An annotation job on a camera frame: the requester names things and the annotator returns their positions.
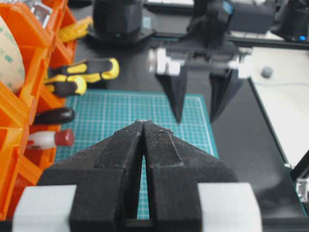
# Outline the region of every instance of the orange parts drawer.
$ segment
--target orange parts drawer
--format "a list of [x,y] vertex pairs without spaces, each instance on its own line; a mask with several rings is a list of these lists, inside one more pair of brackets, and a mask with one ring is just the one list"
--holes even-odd
[[61,125],[33,125],[37,112],[62,107],[64,99],[43,85],[49,66],[70,64],[76,42],[63,44],[57,33],[75,22],[68,0],[44,0],[53,9],[46,29],[23,3],[0,3],[0,15],[11,30],[23,57],[26,77],[17,95],[0,82],[0,220],[11,218],[26,186],[35,185],[54,163],[56,149],[27,150],[30,132],[59,131]]

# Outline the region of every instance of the screwdriver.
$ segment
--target screwdriver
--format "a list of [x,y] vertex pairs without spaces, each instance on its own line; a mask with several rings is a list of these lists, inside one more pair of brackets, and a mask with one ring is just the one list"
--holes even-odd
[[49,69],[49,76],[80,75],[87,83],[101,80],[112,80],[119,75],[119,63],[115,58],[85,60],[72,65],[65,65],[58,69]]
[[88,34],[88,29],[91,25],[93,25],[93,19],[91,16],[87,16],[62,28],[58,33],[58,37],[64,43],[82,38]]
[[87,83],[80,75],[56,75],[51,78],[44,79],[44,84],[49,91],[64,98],[71,95],[83,95],[87,90]]
[[74,117],[72,108],[57,108],[36,114],[34,124],[64,124],[73,121]]

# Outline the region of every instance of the red cap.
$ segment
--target red cap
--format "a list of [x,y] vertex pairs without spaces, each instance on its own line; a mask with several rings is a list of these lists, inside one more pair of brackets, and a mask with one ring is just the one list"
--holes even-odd
[[71,129],[59,131],[55,133],[56,146],[73,146],[74,133]]

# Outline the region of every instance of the blue led light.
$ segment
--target blue led light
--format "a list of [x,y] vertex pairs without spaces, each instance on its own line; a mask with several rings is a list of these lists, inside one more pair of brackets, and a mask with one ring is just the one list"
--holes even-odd
[[229,15],[234,12],[234,7],[229,4],[227,1],[223,1],[223,9],[225,12],[227,12]]
[[301,35],[301,36],[299,37],[299,39],[302,40],[302,41],[304,41],[304,40],[306,40],[307,38],[306,38],[304,35]]

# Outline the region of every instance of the white surface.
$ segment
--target white surface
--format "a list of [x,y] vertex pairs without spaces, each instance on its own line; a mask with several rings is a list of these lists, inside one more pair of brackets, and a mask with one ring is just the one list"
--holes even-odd
[[147,2],[162,4],[193,5],[193,0],[147,0]]
[[25,188],[13,217],[13,232],[70,232],[76,185]]
[[[258,95],[288,162],[293,166],[309,150],[309,52],[287,49],[253,49],[253,74]],[[270,79],[261,76],[264,66],[274,70]]]
[[262,232],[262,218],[248,183],[199,183],[203,232]]
[[283,40],[283,38],[268,31],[266,34],[247,33],[243,31],[232,31],[231,34],[235,37],[248,39],[268,39],[268,40]]

